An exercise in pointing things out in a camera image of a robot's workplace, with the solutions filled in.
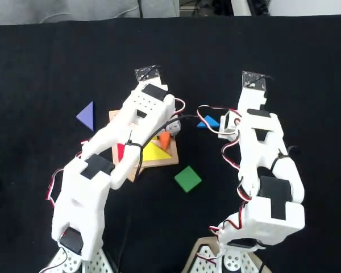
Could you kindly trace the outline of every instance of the white robotic arm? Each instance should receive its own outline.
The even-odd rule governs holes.
[[[126,145],[116,167],[98,154],[129,139],[145,144],[175,112],[174,96],[167,94],[168,87],[161,83],[159,74],[147,77],[153,68],[148,68],[145,80],[138,78],[137,87],[114,119],[83,145],[81,157],[75,157],[64,167],[52,238],[82,260],[91,260],[102,247],[103,210],[109,189],[121,187],[139,160],[140,148]]]
[[[214,229],[221,250],[252,252],[282,242],[305,226],[304,188],[294,161],[283,142],[276,114],[260,110],[265,104],[265,76],[243,72],[243,90],[238,104],[241,121],[233,111],[221,117],[221,132],[236,130],[242,160],[238,194],[244,200],[239,212]],[[258,176],[265,167],[274,177]]]

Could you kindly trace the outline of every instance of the blue triangle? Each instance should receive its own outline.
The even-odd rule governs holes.
[[[91,129],[91,131],[94,131],[93,128],[93,101],[90,102],[88,104],[88,106],[86,106],[84,108],[84,110],[82,110],[77,116],[76,118],[82,122],[84,125],[86,125],[89,129]]]
[[[212,117],[210,117],[209,115],[207,115],[205,117],[205,121],[207,121],[207,123],[212,127],[212,128],[218,128],[220,127],[220,123],[218,123],[216,120],[214,120]],[[198,128],[206,128],[206,125],[201,121],[198,125]]]

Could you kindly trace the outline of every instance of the black cloth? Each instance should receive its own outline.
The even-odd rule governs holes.
[[[187,113],[200,104],[237,107],[242,71],[274,78],[266,109],[301,151],[291,157],[305,187],[306,227],[259,254],[273,272],[341,270],[341,16],[331,16],[0,27],[0,272],[37,272],[53,257],[49,178],[93,135],[76,114],[94,101],[104,127],[136,86],[134,69],[152,64]],[[240,205],[224,141],[196,124],[182,121],[178,165],[147,169],[109,193],[103,248],[113,260],[131,200],[125,273],[180,272],[197,238]],[[185,193],[173,177],[188,165],[202,183]]]

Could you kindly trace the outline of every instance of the gray fabric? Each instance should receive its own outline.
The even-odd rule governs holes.
[[[179,16],[179,0],[141,0],[144,18]],[[0,24],[139,17],[138,0],[0,0]]]

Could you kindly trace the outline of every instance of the yellow triangle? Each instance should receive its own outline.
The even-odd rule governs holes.
[[[170,155],[152,142],[149,142],[143,150],[143,161],[164,160],[170,158],[172,158]]]

